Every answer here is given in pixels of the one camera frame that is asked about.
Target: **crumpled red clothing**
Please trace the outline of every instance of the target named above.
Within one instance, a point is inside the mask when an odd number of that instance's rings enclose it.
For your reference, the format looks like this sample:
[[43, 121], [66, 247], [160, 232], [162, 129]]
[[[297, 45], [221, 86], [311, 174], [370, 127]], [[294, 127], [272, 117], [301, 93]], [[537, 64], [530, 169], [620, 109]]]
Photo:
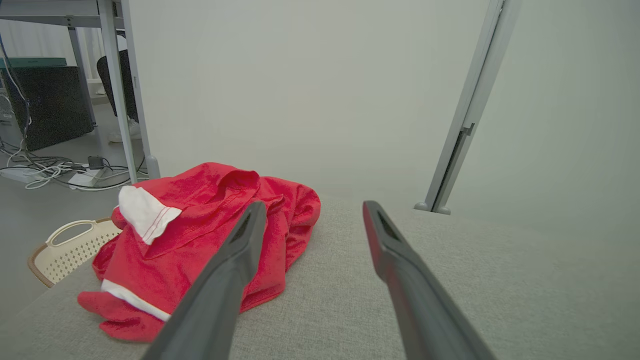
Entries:
[[[115, 208], [111, 219], [122, 232], [93, 260], [102, 291], [78, 295], [83, 308], [106, 319], [100, 328], [123, 340], [153, 341], [246, 207], [257, 200], [266, 204], [267, 223], [258, 270], [244, 290], [240, 312], [277, 297], [320, 214], [320, 199], [311, 188], [218, 163], [134, 186], [179, 215], [149, 244], [143, 241], [149, 229], [135, 228], [125, 210]], [[165, 213], [158, 214], [154, 226]]]

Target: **white curtain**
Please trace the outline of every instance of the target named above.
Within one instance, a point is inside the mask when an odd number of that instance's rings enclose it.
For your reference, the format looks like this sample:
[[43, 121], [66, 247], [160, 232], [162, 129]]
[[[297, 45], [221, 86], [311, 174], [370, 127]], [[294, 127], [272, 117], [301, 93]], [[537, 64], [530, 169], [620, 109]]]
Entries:
[[[88, 80], [99, 80], [96, 63], [104, 56], [102, 33], [95, 28], [77, 28], [77, 32], [84, 73]], [[0, 20], [0, 35], [9, 57], [66, 58], [67, 65], [77, 66], [69, 32], [64, 26]]]

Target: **gray floor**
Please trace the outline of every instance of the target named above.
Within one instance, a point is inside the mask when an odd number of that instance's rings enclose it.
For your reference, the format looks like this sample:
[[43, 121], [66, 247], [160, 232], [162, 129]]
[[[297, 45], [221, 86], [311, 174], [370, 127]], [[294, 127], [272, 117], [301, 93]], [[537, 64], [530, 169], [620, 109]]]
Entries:
[[[98, 128], [87, 135], [36, 151], [37, 155], [66, 156], [86, 162], [87, 156], [103, 156], [112, 165], [126, 165], [122, 144], [109, 143], [106, 136], [118, 123], [109, 104], [93, 107]], [[142, 142], [133, 141], [136, 163], [143, 156]], [[7, 156], [0, 154], [0, 164]], [[126, 180], [128, 175], [107, 179], [99, 185]], [[60, 226], [75, 220], [108, 217], [118, 204], [118, 189], [101, 192], [71, 190], [49, 183], [27, 190], [24, 183], [0, 177], [0, 323], [40, 296], [47, 288], [29, 271], [27, 258]]]

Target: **gray fabric surface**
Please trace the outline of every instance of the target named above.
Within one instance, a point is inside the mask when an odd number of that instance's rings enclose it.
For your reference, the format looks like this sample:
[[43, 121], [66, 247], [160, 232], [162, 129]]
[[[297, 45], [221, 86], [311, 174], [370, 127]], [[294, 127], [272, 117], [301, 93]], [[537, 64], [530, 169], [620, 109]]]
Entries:
[[[322, 200], [287, 289], [239, 316], [232, 359], [404, 357], [361, 205]], [[385, 209], [498, 358], [640, 358], [638, 244]], [[80, 291], [98, 287], [88, 264], [70, 274], [0, 327], [0, 358], [141, 357], [146, 345], [107, 337], [100, 319], [77, 305]]]

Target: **desk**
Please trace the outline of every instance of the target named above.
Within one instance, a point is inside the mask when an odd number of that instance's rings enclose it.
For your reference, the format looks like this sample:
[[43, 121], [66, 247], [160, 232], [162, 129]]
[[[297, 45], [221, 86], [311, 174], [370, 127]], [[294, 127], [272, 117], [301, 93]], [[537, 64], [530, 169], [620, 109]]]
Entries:
[[[231, 359], [404, 358], [362, 205], [320, 198], [320, 219], [285, 291], [238, 317]], [[497, 359], [640, 358], [634, 244], [385, 210]], [[77, 304], [80, 291], [99, 288], [83, 264], [0, 325], [0, 358], [139, 359], [146, 344], [109, 338], [99, 316]]]
[[[109, 77], [113, 88], [113, 97], [118, 113], [118, 125], [122, 133], [127, 167], [131, 183], [136, 183], [136, 164], [133, 160], [129, 124], [124, 103], [124, 90], [118, 55], [116, 28], [126, 28], [120, 0], [4, 0], [0, 5], [0, 19], [38, 22], [66, 26], [69, 30], [71, 45], [80, 70], [80, 78], [86, 79], [76, 28], [100, 28], [104, 42], [104, 52], [109, 64]], [[84, 99], [95, 125], [95, 115], [86, 81], [80, 81]]]

